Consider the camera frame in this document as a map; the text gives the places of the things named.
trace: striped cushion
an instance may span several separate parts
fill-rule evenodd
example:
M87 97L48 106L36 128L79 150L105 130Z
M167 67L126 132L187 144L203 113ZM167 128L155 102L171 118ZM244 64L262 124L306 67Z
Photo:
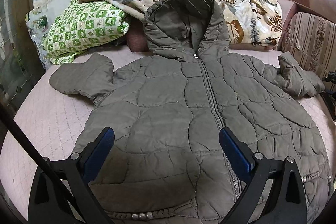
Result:
M299 12L291 20L282 43L304 70L314 71L321 79L336 71L336 25L324 18ZM336 91L335 85L325 83Z

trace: jacket hood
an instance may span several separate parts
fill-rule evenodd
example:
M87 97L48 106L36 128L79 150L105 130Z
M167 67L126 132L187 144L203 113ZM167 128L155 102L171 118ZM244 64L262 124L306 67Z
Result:
M148 48L161 56L195 62L229 54L228 29L215 0L159 0L144 16Z

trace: gray puffer jacket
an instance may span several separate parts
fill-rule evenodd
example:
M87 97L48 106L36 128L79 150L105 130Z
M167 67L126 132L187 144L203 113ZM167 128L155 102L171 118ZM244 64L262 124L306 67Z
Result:
M280 69L229 54L214 0L160 0L146 12L144 29L156 55L113 72L110 59L93 54L83 64L62 65L49 81L95 104L74 152L104 127L115 132L90 184L114 222L139 223L132 214L152 212L152 224L219 223L244 187L220 147L223 127L269 159L293 156L308 178L308 220L317 217L328 200L328 157L315 123L291 96L320 93L320 79L289 53L279 57Z

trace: jacket zipper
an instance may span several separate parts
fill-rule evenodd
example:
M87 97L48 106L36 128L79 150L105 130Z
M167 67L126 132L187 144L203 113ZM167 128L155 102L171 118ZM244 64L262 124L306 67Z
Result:
M210 80L209 80L209 76L207 74L207 71L205 69L204 63L202 60L200 60L196 54L194 54L194 57L197 58L197 61L199 63L199 66L201 68L201 73L202 73L202 78L203 78L203 82L207 91L207 95L209 98L209 103L210 103L210 108L211 108L211 112L215 117L216 120L216 124L219 130L221 130L222 128L224 128L224 122L221 120L217 106L215 104L215 97L212 93L212 89L210 87ZM223 152L224 156L225 156L225 162L226 162L226 166L229 170L230 176L231 176L231 180L233 182L233 190L235 193L235 202L236 200L239 198L240 196L240 187L239 187L239 180L235 174L235 172L232 169L231 163L229 162L228 158L226 157L225 153Z

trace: pink cushion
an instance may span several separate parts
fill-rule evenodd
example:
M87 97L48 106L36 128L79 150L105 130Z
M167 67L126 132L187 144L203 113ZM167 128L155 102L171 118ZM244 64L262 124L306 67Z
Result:
M149 52L147 38L140 20L132 17L131 26L126 34L126 39L131 52Z

